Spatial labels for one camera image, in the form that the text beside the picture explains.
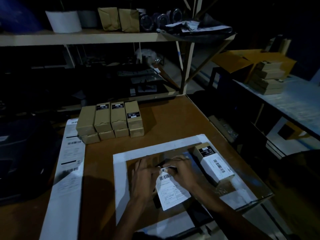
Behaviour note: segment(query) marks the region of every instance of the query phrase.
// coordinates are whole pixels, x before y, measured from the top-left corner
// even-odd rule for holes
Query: person
[[[233,210],[219,197],[201,186],[189,159],[182,155],[176,156],[163,165],[163,167],[170,166],[176,167],[176,170],[168,168],[168,173],[209,210],[211,216],[229,240],[271,239],[239,212]],[[135,169],[132,170],[131,197],[116,227],[113,239],[132,239],[136,230],[135,225],[151,198],[159,173],[158,167],[147,167],[147,157],[136,162]]]

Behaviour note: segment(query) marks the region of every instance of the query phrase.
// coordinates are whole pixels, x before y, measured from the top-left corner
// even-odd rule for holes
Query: brown tabletop
[[[187,96],[139,105],[145,136],[86,145],[79,239],[108,239],[116,226],[113,155],[205,134],[261,200],[272,194],[254,171]],[[0,207],[1,239],[39,239],[50,190],[24,203]]]

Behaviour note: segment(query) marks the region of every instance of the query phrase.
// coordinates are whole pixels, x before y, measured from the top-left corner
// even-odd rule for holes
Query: stack of boxes
[[[80,112],[76,129],[85,144],[129,136],[129,132],[131,137],[144,135],[137,101],[85,106]]]
[[[256,65],[256,68],[249,81],[249,86],[258,91],[262,95],[282,93],[284,82],[282,78],[285,71],[280,67],[282,62],[262,61]]]

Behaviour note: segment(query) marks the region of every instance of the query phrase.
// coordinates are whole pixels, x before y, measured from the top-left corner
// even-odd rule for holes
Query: black label
[[[209,156],[211,154],[215,154],[214,150],[211,148],[211,146],[206,146],[204,148],[199,149],[199,152],[203,157]]]
[[[97,105],[97,111],[102,109],[108,109],[108,108],[109,108],[109,104]]]
[[[127,113],[127,117],[128,117],[128,119],[135,118],[135,117],[140,117],[140,112]]]
[[[120,108],[124,108],[124,104],[114,104],[112,105],[112,108],[111,109],[120,109]]]

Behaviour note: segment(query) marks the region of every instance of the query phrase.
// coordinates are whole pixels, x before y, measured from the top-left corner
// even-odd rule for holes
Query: cardboard box
[[[94,128],[98,133],[112,131],[110,123],[110,103],[97,104]]]
[[[205,172],[218,184],[221,180],[234,175],[224,160],[216,153],[208,142],[196,145],[193,154],[200,161]]]
[[[282,62],[280,69],[286,78],[292,70],[295,60],[278,52],[262,52],[261,49],[229,50],[214,56],[211,61],[225,69],[232,77],[240,82],[248,83],[255,66],[266,60]]]
[[[100,140],[107,140],[107,139],[115,138],[115,133],[113,132],[113,130],[101,132],[99,133],[99,137],[100,137]]]
[[[125,103],[125,112],[127,114],[127,122],[130,130],[142,128],[142,117],[137,101]]]
[[[117,102],[111,104],[111,125],[113,130],[121,130],[128,128],[124,102]]]
[[[129,136],[129,129],[117,129],[114,131],[116,137]]]
[[[277,70],[267,70],[267,71],[260,71],[258,69],[254,70],[254,74],[257,74],[259,77],[263,79],[275,79],[275,78],[282,78],[285,71],[277,69]]]
[[[123,32],[140,32],[138,10],[119,8],[119,17]]]
[[[93,135],[97,133],[94,129],[95,114],[95,106],[82,107],[77,125],[75,127],[79,136]]]
[[[131,129],[130,136],[131,136],[131,138],[138,137],[138,136],[144,136],[144,128],[142,127],[142,128],[138,128],[138,129]]]
[[[121,28],[118,8],[116,7],[99,7],[98,13],[105,31],[114,31]]]
[[[84,144],[92,144],[92,143],[100,142],[100,138],[98,136],[98,133],[95,133],[95,134],[89,135],[89,136],[82,136],[81,139]]]
[[[287,121],[285,125],[282,126],[278,134],[285,140],[296,140],[310,137],[308,133],[290,121]]]
[[[266,70],[277,70],[280,69],[282,65],[282,62],[280,61],[262,61],[256,65],[256,69],[260,71],[266,71]]]
[[[283,88],[284,87],[284,81],[280,80],[280,79],[262,79],[260,77],[258,77],[257,74],[253,74],[252,81],[254,81],[254,83],[258,84],[260,87],[264,88],[264,89],[278,89],[278,88]]]
[[[261,93],[262,95],[271,95],[271,94],[279,94],[283,92],[283,88],[276,88],[276,89],[265,89],[256,84],[253,80],[250,80],[248,85],[256,90],[257,92]]]

